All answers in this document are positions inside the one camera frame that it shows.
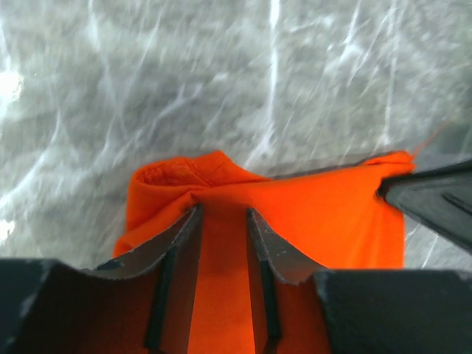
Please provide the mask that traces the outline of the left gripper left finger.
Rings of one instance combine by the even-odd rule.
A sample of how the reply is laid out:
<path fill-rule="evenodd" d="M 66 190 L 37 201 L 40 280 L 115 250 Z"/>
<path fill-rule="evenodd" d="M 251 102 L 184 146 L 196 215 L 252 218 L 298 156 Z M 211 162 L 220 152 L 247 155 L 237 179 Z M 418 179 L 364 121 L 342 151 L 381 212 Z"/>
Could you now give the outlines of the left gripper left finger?
<path fill-rule="evenodd" d="M 155 272 L 145 334 L 148 350 L 187 350 L 202 241 L 203 207 L 187 210 L 151 240 L 86 273 L 128 284 Z"/>

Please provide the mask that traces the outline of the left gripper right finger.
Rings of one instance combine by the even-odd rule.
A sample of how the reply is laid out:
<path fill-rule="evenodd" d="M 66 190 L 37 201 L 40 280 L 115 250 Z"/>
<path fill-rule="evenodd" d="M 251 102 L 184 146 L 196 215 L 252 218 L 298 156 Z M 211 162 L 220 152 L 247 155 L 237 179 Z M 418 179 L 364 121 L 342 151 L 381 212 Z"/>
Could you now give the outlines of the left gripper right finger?
<path fill-rule="evenodd" d="M 279 236 L 256 209 L 246 210 L 246 222 L 254 343 L 257 349 L 277 349 L 283 339 L 277 288 L 314 284 L 313 274 L 326 268 Z"/>

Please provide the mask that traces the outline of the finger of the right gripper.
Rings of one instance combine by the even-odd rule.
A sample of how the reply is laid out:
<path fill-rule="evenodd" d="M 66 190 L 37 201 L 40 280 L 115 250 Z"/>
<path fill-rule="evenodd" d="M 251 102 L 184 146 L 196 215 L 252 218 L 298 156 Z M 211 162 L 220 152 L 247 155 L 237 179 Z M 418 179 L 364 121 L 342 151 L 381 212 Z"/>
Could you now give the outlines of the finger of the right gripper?
<path fill-rule="evenodd" d="M 471 253 L 471 160 L 385 178 L 378 195 Z"/>

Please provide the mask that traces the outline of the orange t shirt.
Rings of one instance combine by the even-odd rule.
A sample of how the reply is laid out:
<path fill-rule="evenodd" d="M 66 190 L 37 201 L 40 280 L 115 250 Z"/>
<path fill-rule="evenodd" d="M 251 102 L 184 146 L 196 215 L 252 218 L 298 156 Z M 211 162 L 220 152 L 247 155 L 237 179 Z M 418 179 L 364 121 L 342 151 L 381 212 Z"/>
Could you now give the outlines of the orange t shirt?
<path fill-rule="evenodd" d="M 405 151 L 285 180 L 255 175 L 221 151 L 154 162 L 131 177 L 125 233 L 114 255 L 157 236 L 200 204 L 203 237 L 189 351 L 253 353 L 247 209 L 325 267 L 402 268 L 404 217 L 377 190 L 384 178 L 413 169 Z"/>

